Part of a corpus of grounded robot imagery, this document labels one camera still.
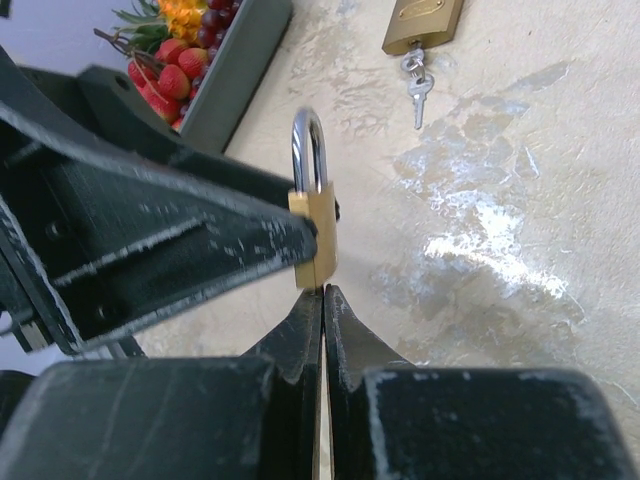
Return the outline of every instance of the fruit tray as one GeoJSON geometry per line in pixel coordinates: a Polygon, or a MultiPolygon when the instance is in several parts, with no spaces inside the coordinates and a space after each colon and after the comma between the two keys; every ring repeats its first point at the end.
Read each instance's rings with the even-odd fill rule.
{"type": "Polygon", "coordinates": [[[289,23],[291,0],[243,0],[179,128],[197,150],[223,152],[289,23]]]}

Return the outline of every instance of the screw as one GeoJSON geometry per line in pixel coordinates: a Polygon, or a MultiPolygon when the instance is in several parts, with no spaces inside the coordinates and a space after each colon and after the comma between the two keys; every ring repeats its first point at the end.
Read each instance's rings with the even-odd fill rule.
{"type": "Polygon", "coordinates": [[[103,304],[96,309],[98,318],[105,322],[113,322],[122,315],[122,310],[116,305],[103,304]]]}
{"type": "Polygon", "coordinates": [[[51,222],[49,225],[47,225],[45,231],[47,237],[49,237],[51,240],[60,240],[68,237],[71,234],[69,226],[64,222],[61,222],[60,220],[51,222]]]}

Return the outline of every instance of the white marble surface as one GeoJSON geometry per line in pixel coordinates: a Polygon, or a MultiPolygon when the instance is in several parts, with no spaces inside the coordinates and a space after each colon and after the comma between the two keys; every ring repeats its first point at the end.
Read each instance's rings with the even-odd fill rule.
{"type": "MultiPolygon", "coordinates": [[[[393,2],[295,3],[228,153],[290,175],[291,121],[313,106],[342,206],[334,283],[359,317],[421,364],[586,372],[640,458],[638,2],[467,0],[428,52],[420,132],[380,49],[393,2]]],[[[285,272],[140,339],[241,353],[297,295],[285,272]]]]}

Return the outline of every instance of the silver key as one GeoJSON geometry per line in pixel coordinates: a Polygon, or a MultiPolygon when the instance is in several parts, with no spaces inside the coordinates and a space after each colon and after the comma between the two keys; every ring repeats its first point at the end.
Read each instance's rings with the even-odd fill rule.
{"type": "Polygon", "coordinates": [[[434,84],[433,75],[428,73],[424,77],[412,78],[409,80],[409,95],[413,98],[413,106],[415,108],[415,124],[414,128],[420,130],[422,128],[422,117],[424,116],[424,102],[427,100],[427,94],[431,91],[434,84]]]}
{"type": "Polygon", "coordinates": [[[414,75],[414,73],[417,73],[420,69],[424,69],[424,50],[421,48],[410,50],[402,58],[400,68],[402,68],[402,71],[410,73],[415,77],[416,75],[414,75]]]}

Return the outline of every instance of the padlock body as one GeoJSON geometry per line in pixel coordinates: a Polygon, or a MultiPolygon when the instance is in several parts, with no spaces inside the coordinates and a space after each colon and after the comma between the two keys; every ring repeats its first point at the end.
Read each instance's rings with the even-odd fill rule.
{"type": "Polygon", "coordinates": [[[382,50],[407,53],[415,42],[435,47],[453,39],[464,0],[397,0],[382,50]]]}
{"type": "Polygon", "coordinates": [[[289,192],[289,210],[310,218],[318,229],[318,252],[310,262],[297,265],[298,288],[318,288],[334,274],[338,266],[336,210],[333,182],[322,186],[322,192],[289,192]]]}

